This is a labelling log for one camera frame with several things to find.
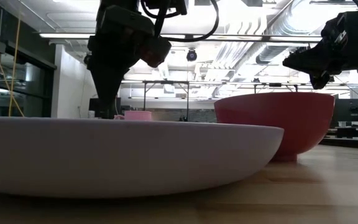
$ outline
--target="table surface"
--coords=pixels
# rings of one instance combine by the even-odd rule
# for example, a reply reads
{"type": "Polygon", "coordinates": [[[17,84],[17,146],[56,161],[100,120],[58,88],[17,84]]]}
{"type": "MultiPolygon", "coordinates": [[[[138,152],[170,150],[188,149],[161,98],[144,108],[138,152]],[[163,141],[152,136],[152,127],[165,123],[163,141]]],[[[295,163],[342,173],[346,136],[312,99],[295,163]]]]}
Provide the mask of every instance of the table surface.
{"type": "Polygon", "coordinates": [[[358,223],[358,149],[318,146],[241,182],[120,200],[0,195],[3,223],[358,223]]]}

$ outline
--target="metal frame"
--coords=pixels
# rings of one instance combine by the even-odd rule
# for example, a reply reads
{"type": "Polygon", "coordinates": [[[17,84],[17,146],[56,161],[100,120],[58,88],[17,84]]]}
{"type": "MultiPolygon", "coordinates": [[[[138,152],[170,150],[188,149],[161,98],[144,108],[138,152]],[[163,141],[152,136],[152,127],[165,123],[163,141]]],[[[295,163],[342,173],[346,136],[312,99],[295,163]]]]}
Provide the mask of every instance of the metal frame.
{"type": "MultiPolygon", "coordinates": [[[[187,84],[187,82],[181,82],[181,81],[164,81],[164,80],[124,80],[122,81],[122,84],[142,84],[144,82],[147,83],[161,83],[161,82],[175,82],[175,83],[184,83],[187,84]]],[[[220,85],[241,85],[241,86],[254,86],[254,85],[281,85],[281,86],[310,86],[312,85],[310,83],[254,83],[254,82],[197,82],[197,81],[189,81],[190,85],[209,85],[209,86],[220,86],[220,85]]],[[[358,87],[358,84],[353,83],[328,83],[326,87],[335,87],[335,86],[350,86],[350,87],[358,87]]]]}
{"type": "Polygon", "coordinates": [[[292,91],[290,89],[289,86],[294,86],[295,87],[295,91],[298,92],[298,84],[287,84],[287,83],[255,83],[254,84],[254,93],[256,94],[256,89],[259,85],[262,85],[262,86],[269,86],[269,87],[282,87],[282,86],[285,86],[287,89],[289,89],[290,91],[292,91]]]}
{"type": "Polygon", "coordinates": [[[146,110],[146,94],[147,92],[155,86],[155,84],[161,85],[174,85],[179,84],[179,86],[187,93],[187,109],[186,109],[186,117],[187,121],[189,121],[189,94],[190,94],[190,82],[189,81],[143,81],[144,84],[144,95],[143,95],[143,110],[146,110]],[[147,88],[147,84],[152,83],[153,85],[150,88],[147,88]],[[184,89],[182,84],[187,85],[187,90],[184,89]]]}

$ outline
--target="fluorescent light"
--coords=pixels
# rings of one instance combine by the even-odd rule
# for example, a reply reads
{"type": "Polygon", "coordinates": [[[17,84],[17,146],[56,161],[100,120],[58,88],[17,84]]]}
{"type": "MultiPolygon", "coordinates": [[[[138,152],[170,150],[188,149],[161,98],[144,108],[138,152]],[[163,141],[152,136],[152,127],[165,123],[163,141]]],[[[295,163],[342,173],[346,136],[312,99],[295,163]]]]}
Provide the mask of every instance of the fluorescent light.
{"type": "Polygon", "coordinates": [[[130,80],[123,80],[121,83],[143,83],[143,81],[130,81],[130,80]]]}
{"type": "Polygon", "coordinates": [[[194,85],[222,85],[224,82],[189,82],[194,85]]]}
{"type": "Polygon", "coordinates": [[[9,93],[8,90],[0,89],[0,93],[9,93]]]}
{"type": "MultiPolygon", "coordinates": [[[[128,97],[128,99],[133,99],[133,100],[143,100],[144,97],[139,97],[139,96],[130,96],[128,97]]],[[[146,97],[146,99],[155,99],[155,97],[146,97]]]]}
{"type": "Polygon", "coordinates": [[[40,34],[42,38],[47,39],[72,39],[72,40],[88,40],[94,34],[71,34],[71,33],[44,33],[40,34]]]}
{"type": "Polygon", "coordinates": [[[255,85],[255,84],[258,84],[258,83],[250,83],[250,82],[227,82],[226,84],[228,85],[255,85]]]}
{"type": "MultiPolygon", "coordinates": [[[[71,40],[88,40],[90,33],[43,33],[43,38],[48,39],[71,39],[71,40]]],[[[181,34],[162,34],[162,37],[171,37],[184,39],[185,35],[181,34]]],[[[269,35],[212,35],[207,41],[234,41],[234,42],[276,42],[276,43],[318,43],[321,37],[312,36],[269,36],[269,35]]]]}
{"type": "Polygon", "coordinates": [[[168,37],[168,38],[179,38],[179,39],[184,39],[186,36],[185,35],[179,35],[179,34],[161,34],[162,37],[168,37]]]}
{"type": "MultiPolygon", "coordinates": [[[[287,42],[269,42],[266,43],[268,46],[288,46],[287,42]]],[[[309,43],[291,43],[291,47],[308,47],[309,43]]]]}
{"type": "Polygon", "coordinates": [[[270,38],[270,41],[274,41],[274,42],[303,42],[303,43],[310,42],[310,43],[315,43],[315,42],[319,42],[320,40],[321,40],[321,37],[310,37],[310,36],[296,36],[296,37],[275,36],[275,37],[270,38]]]}

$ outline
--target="window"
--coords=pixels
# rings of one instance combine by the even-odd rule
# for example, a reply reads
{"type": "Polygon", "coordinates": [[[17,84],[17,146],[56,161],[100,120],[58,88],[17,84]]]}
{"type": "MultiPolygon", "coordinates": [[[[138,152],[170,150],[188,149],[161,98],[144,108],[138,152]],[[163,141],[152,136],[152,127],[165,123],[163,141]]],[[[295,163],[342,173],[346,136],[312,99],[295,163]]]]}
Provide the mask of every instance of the window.
{"type": "MultiPolygon", "coordinates": [[[[14,92],[14,98],[26,117],[42,117],[43,99],[14,92]]],[[[9,116],[11,94],[0,89],[0,116],[9,116]]],[[[12,116],[22,116],[15,102],[12,102],[12,116]]]]}
{"type": "MultiPolygon", "coordinates": [[[[35,95],[45,94],[44,70],[22,60],[17,60],[16,73],[14,80],[12,80],[14,57],[8,54],[1,55],[1,63],[4,68],[6,80],[9,86],[11,86],[13,82],[14,90],[25,91],[35,95]]],[[[0,74],[0,83],[5,84],[2,74],[0,74]]]]}

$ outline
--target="white plate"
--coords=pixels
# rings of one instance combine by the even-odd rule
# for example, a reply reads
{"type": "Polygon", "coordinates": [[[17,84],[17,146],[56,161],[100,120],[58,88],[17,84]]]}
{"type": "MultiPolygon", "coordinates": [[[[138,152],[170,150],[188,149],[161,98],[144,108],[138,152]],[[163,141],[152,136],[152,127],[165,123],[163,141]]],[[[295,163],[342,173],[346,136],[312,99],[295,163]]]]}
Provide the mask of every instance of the white plate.
{"type": "Polygon", "coordinates": [[[263,126],[0,118],[0,192],[116,198],[207,189],[261,170],[282,137],[263,126]]]}

